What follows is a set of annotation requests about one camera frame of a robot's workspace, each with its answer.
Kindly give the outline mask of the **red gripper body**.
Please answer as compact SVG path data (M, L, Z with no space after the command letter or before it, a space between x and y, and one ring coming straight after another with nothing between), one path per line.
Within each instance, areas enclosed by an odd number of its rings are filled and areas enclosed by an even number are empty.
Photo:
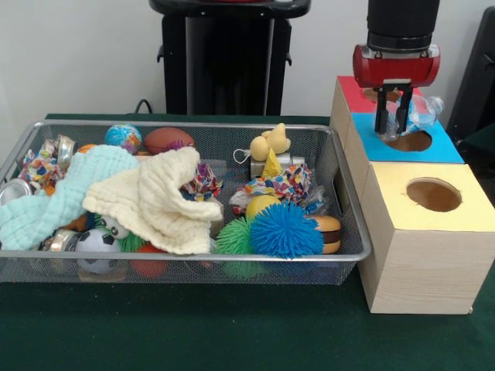
M389 53L357 45L353 51L353 75L360 87L382 88L408 84L427 87L440 67L440 49L432 44L417 53Z

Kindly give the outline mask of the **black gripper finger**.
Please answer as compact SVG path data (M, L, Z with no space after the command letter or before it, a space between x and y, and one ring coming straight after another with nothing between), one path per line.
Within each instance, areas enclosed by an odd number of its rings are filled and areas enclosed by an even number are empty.
M408 123L408 114L411 99L413 96L413 88L406 87L402 90L402 95L400 98L399 106L395 112L396 121L398 123L398 128L396 130L397 134L402 134L405 132Z
M387 130L387 93L390 90L388 87L375 88L377 92L377 112L375 118L374 130L378 134L384 134Z

